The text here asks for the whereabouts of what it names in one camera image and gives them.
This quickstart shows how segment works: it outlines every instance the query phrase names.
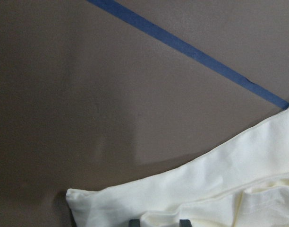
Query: brown surface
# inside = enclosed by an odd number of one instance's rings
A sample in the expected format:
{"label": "brown surface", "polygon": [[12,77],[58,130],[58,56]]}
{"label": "brown surface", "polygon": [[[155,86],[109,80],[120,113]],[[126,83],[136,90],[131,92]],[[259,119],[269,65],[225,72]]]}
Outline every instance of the brown surface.
{"label": "brown surface", "polygon": [[[242,27],[229,23],[240,3],[165,2],[127,6],[289,100],[289,74],[278,80],[276,71],[289,64],[267,65],[277,61],[267,52],[276,33],[258,64],[250,36],[237,44],[214,25]],[[195,36],[190,15],[211,29]],[[279,111],[86,1],[0,1],[0,226],[71,226],[67,188],[100,190],[175,168]]]}

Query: white towel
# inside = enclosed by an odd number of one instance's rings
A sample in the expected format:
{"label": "white towel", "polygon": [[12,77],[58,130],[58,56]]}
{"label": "white towel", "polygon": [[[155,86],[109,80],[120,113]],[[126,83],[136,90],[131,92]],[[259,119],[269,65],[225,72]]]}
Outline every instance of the white towel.
{"label": "white towel", "polygon": [[67,202],[78,227],[289,227],[289,108],[176,169],[68,189]]}

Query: white fabric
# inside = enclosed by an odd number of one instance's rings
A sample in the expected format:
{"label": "white fabric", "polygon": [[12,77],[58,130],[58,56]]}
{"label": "white fabric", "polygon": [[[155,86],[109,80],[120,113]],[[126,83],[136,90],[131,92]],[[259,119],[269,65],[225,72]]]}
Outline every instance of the white fabric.
{"label": "white fabric", "polygon": [[78,227],[289,227],[289,109],[165,173],[99,192],[68,189]]}

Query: blue stripe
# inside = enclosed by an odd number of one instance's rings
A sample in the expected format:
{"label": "blue stripe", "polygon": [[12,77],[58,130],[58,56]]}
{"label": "blue stripe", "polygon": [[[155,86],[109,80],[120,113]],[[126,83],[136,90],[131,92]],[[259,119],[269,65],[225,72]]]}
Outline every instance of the blue stripe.
{"label": "blue stripe", "polygon": [[127,22],[128,24],[138,28],[139,30],[147,33],[148,35],[158,39],[159,41],[167,44],[168,46],[174,48],[175,50],[185,54],[186,56],[198,61],[204,66],[214,70],[215,72],[221,74],[222,76],[230,79],[231,81],[239,84],[240,86],[250,90],[256,95],[262,97],[263,99],[275,104],[276,106],[287,109],[289,103],[284,99],[278,97],[272,92],[266,90],[258,84],[249,81],[246,77],[235,72],[229,67],[225,66],[221,62],[215,60],[214,58],[208,56],[202,51],[196,49],[190,44],[184,42],[178,37],[172,35],[166,30],[158,27],[147,19],[139,16],[128,8],[118,4],[113,0],[88,0],[90,3],[98,6],[99,8],[107,11],[108,13],[116,16],[117,18]]}

